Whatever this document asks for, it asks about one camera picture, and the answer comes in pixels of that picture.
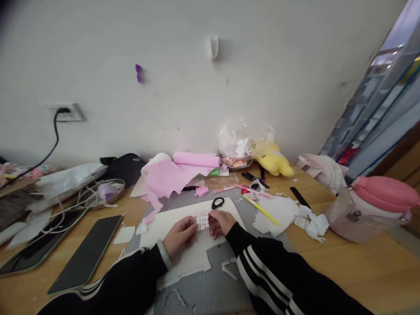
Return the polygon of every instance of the yellow marker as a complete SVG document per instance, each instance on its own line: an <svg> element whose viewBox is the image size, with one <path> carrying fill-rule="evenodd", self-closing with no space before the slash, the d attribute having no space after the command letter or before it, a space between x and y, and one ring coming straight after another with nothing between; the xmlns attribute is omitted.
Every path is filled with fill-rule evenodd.
<svg viewBox="0 0 420 315"><path fill-rule="evenodd" d="M269 214L267 211L265 211L259 204L257 204L254 200L248 199L245 194L244 198L247 199L250 203L254 205L255 208L260 210L263 214L266 215L267 218L269 218L275 225L280 225L280 222L273 218L271 214Z"/></svg>

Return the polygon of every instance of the pink bottle lid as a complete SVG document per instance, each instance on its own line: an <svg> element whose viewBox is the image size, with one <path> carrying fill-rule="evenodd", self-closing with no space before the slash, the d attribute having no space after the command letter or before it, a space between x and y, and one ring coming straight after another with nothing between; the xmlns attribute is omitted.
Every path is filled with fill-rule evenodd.
<svg viewBox="0 0 420 315"><path fill-rule="evenodd" d="M352 186L361 199L385 211L402 213L420 207L420 197L416 190L393 178L358 177Z"/></svg>

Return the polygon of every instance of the black cable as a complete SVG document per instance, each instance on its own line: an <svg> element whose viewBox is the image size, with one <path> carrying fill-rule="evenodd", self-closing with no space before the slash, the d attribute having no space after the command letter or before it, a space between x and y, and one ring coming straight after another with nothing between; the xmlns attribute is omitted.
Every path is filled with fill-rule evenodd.
<svg viewBox="0 0 420 315"><path fill-rule="evenodd" d="M30 168L29 170L27 170L26 172L20 174L19 176L15 177L14 179L12 179L11 181L7 182L6 184L4 184L2 187L0 187L0 190L2 190L4 187L7 187L11 184L13 184L15 181L17 181L19 178L25 176L26 174L28 174L29 172L33 171L34 169L36 169L38 166L42 165L47 158L50 157L50 155L53 153L53 151L55 150L56 146L58 145L58 142L60 141L60 137L58 136L58 130L57 130L57 116L61 113L65 113L65 112L70 112L70 110L68 108L59 108L56 111L56 114L54 115L54 131L56 132L56 144L54 144L54 147L52 148L52 150L48 153L48 155L41 161L39 162L37 165L35 165L34 167Z"/></svg>

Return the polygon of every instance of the pink water bottle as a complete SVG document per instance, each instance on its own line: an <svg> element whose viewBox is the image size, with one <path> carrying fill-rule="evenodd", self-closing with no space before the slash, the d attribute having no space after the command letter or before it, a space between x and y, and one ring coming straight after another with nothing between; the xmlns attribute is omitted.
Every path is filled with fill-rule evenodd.
<svg viewBox="0 0 420 315"><path fill-rule="evenodd" d="M367 242L384 230L408 224L411 208L420 206L414 188L383 176L358 177L351 187L339 191L324 212L330 228L356 243Z"/></svg>

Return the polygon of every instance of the black scissors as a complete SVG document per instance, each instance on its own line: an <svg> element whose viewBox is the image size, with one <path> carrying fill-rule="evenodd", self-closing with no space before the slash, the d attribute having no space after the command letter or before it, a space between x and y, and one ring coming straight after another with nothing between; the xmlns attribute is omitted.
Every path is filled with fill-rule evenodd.
<svg viewBox="0 0 420 315"><path fill-rule="evenodd" d="M218 204L216 204L216 200L220 199L221 202L219 202ZM218 207L221 207L222 204L224 204L224 198L222 197L217 197L215 200L213 200L213 203L211 204L211 208L213 210L217 209Z"/></svg>

